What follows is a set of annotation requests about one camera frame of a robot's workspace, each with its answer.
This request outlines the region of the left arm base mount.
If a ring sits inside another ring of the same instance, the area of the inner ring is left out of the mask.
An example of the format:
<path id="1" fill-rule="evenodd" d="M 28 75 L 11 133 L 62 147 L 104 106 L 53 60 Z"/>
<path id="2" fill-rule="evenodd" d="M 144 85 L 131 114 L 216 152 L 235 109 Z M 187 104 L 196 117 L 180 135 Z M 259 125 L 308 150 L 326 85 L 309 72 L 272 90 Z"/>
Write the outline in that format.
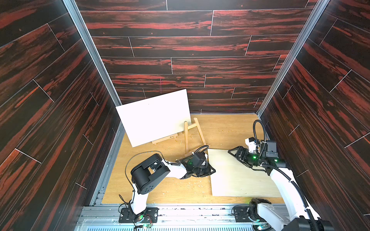
<path id="1" fill-rule="evenodd" d="M 135 214 L 130 208 L 121 208 L 119 212 L 119 223 L 153 224 L 158 221 L 158 208 L 146 208 L 143 212 Z"/>

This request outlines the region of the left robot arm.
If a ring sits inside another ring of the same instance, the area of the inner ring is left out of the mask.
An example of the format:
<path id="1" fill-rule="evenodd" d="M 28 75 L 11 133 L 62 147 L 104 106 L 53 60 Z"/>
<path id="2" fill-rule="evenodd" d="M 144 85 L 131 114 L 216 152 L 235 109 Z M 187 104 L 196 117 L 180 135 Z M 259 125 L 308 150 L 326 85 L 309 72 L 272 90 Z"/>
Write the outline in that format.
<path id="1" fill-rule="evenodd" d="M 216 170 L 208 161 L 208 145 L 196 149 L 190 156 L 176 162 L 167 161 L 160 151 L 150 151 L 152 156 L 135 166 L 130 174 L 130 185 L 133 197 L 129 208 L 133 214 L 140 216 L 146 211 L 148 195 L 165 178 L 186 180 L 191 177 L 204 178 L 211 176 Z"/>

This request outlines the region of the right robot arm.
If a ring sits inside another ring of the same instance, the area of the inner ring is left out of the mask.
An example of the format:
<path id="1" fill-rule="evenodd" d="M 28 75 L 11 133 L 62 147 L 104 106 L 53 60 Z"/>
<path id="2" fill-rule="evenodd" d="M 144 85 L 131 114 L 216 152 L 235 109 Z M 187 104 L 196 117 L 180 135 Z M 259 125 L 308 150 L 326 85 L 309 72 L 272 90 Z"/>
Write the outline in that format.
<path id="1" fill-rule="evenodd" d="M 288 216 L 282 215 L 270 201 L 253 198 L 248 206 L 234 206 L 231 214 L 236 222 L 252 222 L 254 231 L 332 231 L 333 225 L 323 220 L 311 207 L 304 192 L 297 184 L 289 164 L 279 158 L 275 141 L 264 138 L 259 140 L 256 134 L 256 124 L 253 123 L 253 137 L 246 139 L 247 147 L 238 146 L 228 150 L 228 153 L 244 166 L 253 171 L 266 173 L 276 185 Z"/>

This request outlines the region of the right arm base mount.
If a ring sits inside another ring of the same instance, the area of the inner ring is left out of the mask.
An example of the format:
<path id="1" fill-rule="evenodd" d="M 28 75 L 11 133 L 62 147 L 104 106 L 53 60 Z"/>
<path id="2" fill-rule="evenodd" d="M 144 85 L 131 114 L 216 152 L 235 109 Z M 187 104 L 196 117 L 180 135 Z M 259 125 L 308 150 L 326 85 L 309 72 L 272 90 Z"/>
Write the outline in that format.
<path id="1" fill-rule="evenodd" d="M 234 216 L 236 223 L 253 222 L 249 215 L 248 206 L 234 206 L 231 214 Z"/>

